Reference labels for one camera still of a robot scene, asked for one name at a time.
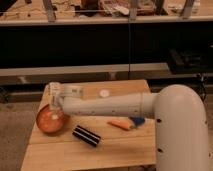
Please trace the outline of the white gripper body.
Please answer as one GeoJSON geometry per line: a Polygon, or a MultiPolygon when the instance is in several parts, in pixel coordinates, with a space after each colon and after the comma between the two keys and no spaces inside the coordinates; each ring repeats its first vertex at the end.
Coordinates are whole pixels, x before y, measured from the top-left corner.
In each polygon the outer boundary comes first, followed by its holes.
{"type": "Polygon", "coordinates": [[[62,85],[59,82],[50,82],[48,90],[51,108],[60,108],[64,97],[81,98],[83,96],[83,88],[71,84],[62,85]]]}

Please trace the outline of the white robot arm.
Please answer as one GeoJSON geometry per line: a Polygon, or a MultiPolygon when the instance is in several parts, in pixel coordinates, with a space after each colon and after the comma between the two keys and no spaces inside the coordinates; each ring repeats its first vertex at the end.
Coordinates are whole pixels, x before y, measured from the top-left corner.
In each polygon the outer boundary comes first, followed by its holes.
{"type": "Polygon", "coordinates": [[[68,115],[155,119],[157,171],[210,171],[205,105],[190,87],[169,85],[157,93],[85,99],[81,86],[49,84],[50,108],[68,115]]]}

